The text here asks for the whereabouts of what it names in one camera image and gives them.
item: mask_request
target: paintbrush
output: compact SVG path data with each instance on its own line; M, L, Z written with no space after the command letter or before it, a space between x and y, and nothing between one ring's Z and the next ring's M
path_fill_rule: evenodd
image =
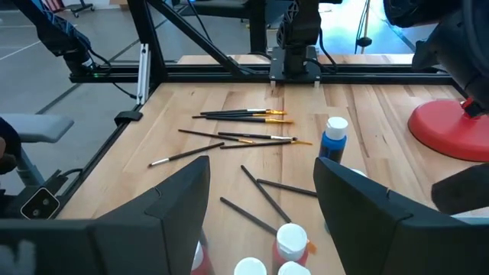
M221 149L277 146L277 145L286 145L286 144L307 144L307 145L311 145L311 143L307 142L307 141L273 141L273 142L260 142L260 143L253 143L253 144L225 145L225 146L221 146Z
M250 112L253 114L268 114L268 115L286 115L285 111L272 110L272 109L240 109L240 110L226 110L226 111L210 111L201 112L201 115L224 115L224 114L235 114Z
M296 141L297 137L279 137L272 136L268 134L242 134L242 133L228 133L228 132L219 132L218 134L232 136L232 137L245 137L245 138L261 138L261 139L271 139L277 141Z
M155 161L153 163L150 163L148 165L148 167L153 167L153 166L156 166L158 164L167 163L167 162L170 162L172 160L178 160L178 159L180 159L182 157L187 157L189 155L197 154L197 153L203 152L205 150L213 149L213 148L216 148L216 147L219 147L219 146L222 146L222 145L224 145L224 142L220 142L218 144L213 144L213 145L210 145L210 146L206 146L206 147L202 147L202 148L199 148L199 149L191 150L191 151L188 151L188 152L185 152L185 153L177 154L175 156L168 157L166 159L162 159L162 160L159 160L159 161Z
M220 134L207 134L207 133L202 133L202 132L197 132L197 131L189 131L189 130L183 130L183 129L178 129L178 131L181 131L181 132L187 133L187 134L197 134L197 135L201 135L204 137L220 138L220 139L227 140L227 141L237 141L237 142L246 143L246 144L253 144L254 143L254 141L247 141L247 140L239 139L236 137L226 137L226 136L223 136Z
M239 214L243 215L245 218L249 219L254 224L263 228L266 232L272 234L273 236L277 236L277 230L275 228L271 227L266 222L261 221L259 218L257 218L255 216L253 216L252 214L246 212L246 210L242 209L241 207L237 206L236 204L234 204L232 202L229 202L227 199L225 199L223 197L221 197L221 202L223 202L227 206L231 207L233 210L235 210Z
M254 113L239 113L239 114L219 114L219 115L194 115L192 118L207 118L207 117L226 117L226 118L240 118L240 117L264 117L268 116L267 114L254 114Z
M245 121L245 122L257 122L257 123L293 123L291 120L281 120L275 118L233 118L225 116L206 116L206 119L223 120L223 121Z
M284 210L272 199L270 194L263 188L263 186L260 185L260 183L257 182L257 180L254 178L253 175L251 175L250 171L246 169L244 165L241 165L241 169L243 172L248 176L248 178L251 180L251 182L258 188L260 193L265 197L265 199L272 205L272 207L279 213L279 215L283 218L283 220L287 223L291 223L292 220L289 218L289 216L285 213ZM317 247L312 243L310 240L307 240L307 250L311 252L312 254L315 254L317 251Z
M285 190L288 190L288 191L291 191L291 192L295 192L295 193L299 193L299 194L306 195L306 196L312 196L312 197L315 197L315 198L318 197L318 194L316 192L309 191L309 190L306 190L306 189L297 188L297 187L294 187L294 186L284 185L284 184L281 184L281 183L274 183L274 182L271 182L270 180L257 179L257 182L260 183L260 184L264 184L264 185L268 185L268 186L273 186L273 187L280 188L280 189L285 189Z

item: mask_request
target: paint bottle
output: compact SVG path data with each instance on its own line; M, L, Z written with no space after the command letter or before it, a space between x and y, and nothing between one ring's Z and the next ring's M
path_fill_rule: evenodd
M311 275L311 272L296 262L286 262L278 270L278 275Z
M326 129L322 133L319 157L326 157L337 163L342 161L343 150L346 146L346 131L348 121L344 118L333 117L328 119Z
M282 225L277 231L272 253L274 259L272 275L277 275L279 269L288 261L306 266L309 252L307 251L307 233L304 228L293 223Z
M200 244L200 241L197 242L190 275L214 275L214 269L212 268L207 250Z
M236 264L234 275L267 275L267 268L261 260L246 257Z

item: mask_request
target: red base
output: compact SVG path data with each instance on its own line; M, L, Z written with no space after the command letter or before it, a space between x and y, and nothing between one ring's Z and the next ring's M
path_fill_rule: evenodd
M419 106L408 127L421 143L439 153L489 162L489 116L469 118L456 101L439 100Z

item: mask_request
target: gray chair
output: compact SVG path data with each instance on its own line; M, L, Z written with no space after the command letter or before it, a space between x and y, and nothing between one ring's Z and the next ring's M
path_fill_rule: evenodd
M59 115L0 114L21 137L21 143L56 143L73 126L71 118ZM45 182L39 170L25 153L17 160L17 174L26 186L42 186Z

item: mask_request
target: floor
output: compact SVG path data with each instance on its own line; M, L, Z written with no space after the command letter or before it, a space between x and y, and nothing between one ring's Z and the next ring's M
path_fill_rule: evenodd
M363 0L345 0L343 5L321 6L323 40L330 53L354 53L363 4ZM166 60L205 53L162 15L156 11L152 14ZM85 11L79 18L69 13L61 16L91 40L98 54L113 62L138 59L138 36L128 11L106 9ZM195 17L186 20L201 30ZM202 21L214 44L224 53L249 52L249 32L239 19L202 16ZM381 1L375 0L368 27L368 36L374 42L365 53L412 53L416 41L426 38L433 28L392 27L383 16ZM269 47L276 46L275 35L275 31L268 32ZM131 109L134 100L110 84L72 84L63 59L56 58L39 42L32 23L19 12L0 11L0 37L0 112L56 114L75 121L56 144L25 145L31 160L44 177L56 169L84 167L115 130L113 118L120 111ZM135 91L135 84L121 86ZM15 173L0 176L0 182L9 194L23 188Z

